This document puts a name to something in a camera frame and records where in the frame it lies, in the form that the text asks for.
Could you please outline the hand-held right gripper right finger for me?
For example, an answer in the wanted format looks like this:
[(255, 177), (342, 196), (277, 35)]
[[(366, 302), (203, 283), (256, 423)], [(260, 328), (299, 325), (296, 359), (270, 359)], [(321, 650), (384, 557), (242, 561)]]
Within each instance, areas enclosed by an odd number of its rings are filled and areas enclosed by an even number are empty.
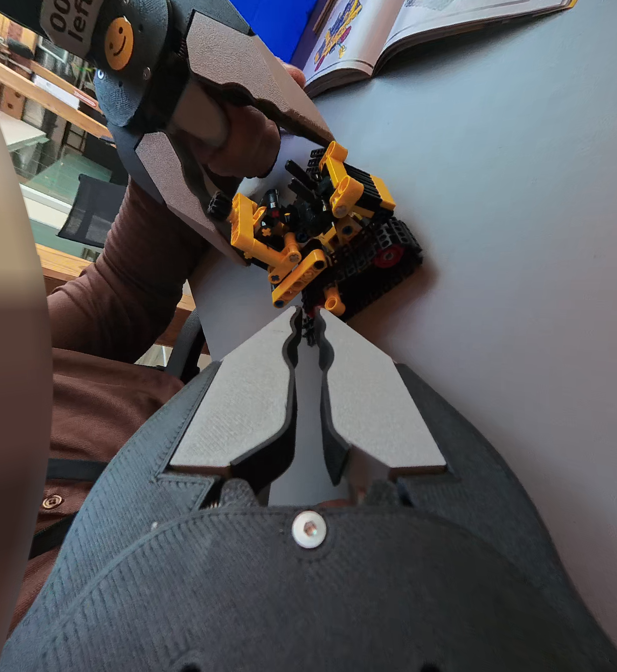
[(328, 475), (353, 486), (441, 473), (447, 463), (393, 359), (318, 311), (321, 430)]

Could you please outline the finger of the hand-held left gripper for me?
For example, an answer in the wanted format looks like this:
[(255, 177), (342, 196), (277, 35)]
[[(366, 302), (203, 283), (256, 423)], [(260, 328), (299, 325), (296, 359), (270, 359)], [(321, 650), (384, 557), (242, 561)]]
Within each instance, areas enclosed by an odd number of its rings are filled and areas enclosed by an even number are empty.
[(136, 155), (169, 210), (212, 247), (238, 265), (249, 265), (230, 244), (230, 224), (207, 213), (212, 196), (221, 191), (233, 198), (242, 179), (210, 173), (184, 148), (176, 148), (163, 131), (147, 133)]
[(286, 131), (327, 147), (329, 126), (306, 92), (256, 35), (195, 12), (186, 35), (189, 67), (224, 100), (249, 105)]

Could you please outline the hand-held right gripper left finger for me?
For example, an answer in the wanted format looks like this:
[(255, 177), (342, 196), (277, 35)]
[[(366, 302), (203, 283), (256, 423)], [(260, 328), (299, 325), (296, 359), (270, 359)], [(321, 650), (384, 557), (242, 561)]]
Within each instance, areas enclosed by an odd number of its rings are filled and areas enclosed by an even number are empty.
[(262, 492), (294, 459), (302, 310), (289, 307), (216, 362), (169, 461), (177, 473), (239, 478)]

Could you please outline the yellow lego bulldozer model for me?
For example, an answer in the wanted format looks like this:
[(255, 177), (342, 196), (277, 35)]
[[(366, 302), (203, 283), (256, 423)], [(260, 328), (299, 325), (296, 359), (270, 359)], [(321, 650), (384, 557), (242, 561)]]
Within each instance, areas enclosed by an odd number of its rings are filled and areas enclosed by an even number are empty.
[[(396, 203), (380, 177), (347, 162), (348, 151), (333, 141), (310, 173), (292, 159), (288, 189), (295, 199), (283, 204), (278, 189), (266, 191), (260, 203), (242, 193), (232, 199), (219, 192), (208, 213), (228, 215), (230, 244), (250, 264), (264, 268), (275, 308), (284, 308), (327, 269), (328, 256), (352, 240), (371, 220), (395, 216)], [(340, 318), (345, 307), (336, 290), (324, 308)]]

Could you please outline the lego instruction booklet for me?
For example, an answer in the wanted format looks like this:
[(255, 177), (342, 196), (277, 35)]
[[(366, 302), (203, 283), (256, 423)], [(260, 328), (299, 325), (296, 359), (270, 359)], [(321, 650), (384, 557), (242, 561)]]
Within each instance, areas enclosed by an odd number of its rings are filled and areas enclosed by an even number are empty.
[(370, 79), (394, 55), (430, 41), (576, 1), (330, 1), (304, 65), (309, 97)]

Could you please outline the person's left hand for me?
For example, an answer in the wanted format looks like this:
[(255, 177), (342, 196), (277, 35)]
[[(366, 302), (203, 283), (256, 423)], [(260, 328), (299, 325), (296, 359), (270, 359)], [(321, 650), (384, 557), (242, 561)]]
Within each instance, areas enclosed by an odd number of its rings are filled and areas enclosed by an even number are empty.
[(200, 161), (222, 177), (265, 177), (276, 163), (280, 149), (278, 127), (251, 106), (224, 104), (229, 135), (220, 148), (202, 147)]

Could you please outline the blue plastic bin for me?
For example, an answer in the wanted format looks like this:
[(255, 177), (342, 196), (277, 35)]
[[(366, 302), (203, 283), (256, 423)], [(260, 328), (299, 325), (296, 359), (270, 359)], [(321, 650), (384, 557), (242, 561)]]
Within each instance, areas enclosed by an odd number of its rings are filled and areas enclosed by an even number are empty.
[(232, 1), (270, 51), (289, 63), (317, 1)]

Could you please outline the black mesh chair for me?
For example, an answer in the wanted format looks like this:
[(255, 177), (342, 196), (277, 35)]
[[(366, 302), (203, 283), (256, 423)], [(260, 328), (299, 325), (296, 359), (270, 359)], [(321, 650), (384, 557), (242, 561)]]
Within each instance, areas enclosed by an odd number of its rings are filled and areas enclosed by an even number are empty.
[(86, 247), (104, 248), (125, 193), (125, 186), (81, 173), (75, 201), (58, 237)]

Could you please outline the wooden railing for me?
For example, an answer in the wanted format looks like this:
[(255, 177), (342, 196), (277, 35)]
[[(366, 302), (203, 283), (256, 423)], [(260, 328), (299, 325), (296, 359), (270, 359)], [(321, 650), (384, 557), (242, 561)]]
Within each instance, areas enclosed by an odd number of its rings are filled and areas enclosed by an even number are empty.
[(2, 63), (0, 63), (0, 83), (7, 88), (18, 92), (20, 95), (35, 101), (46, 110), (64, 118), (72, 125), (75, 125), (87, 133), (99, 139), (111, 143), (113, 142), (113, 137), (106, 126), (96, 122), (93, 118), (76, 110), (58, 97), (53, 96), (51, 93), (44, 91), (29, 79), (26, 79)]

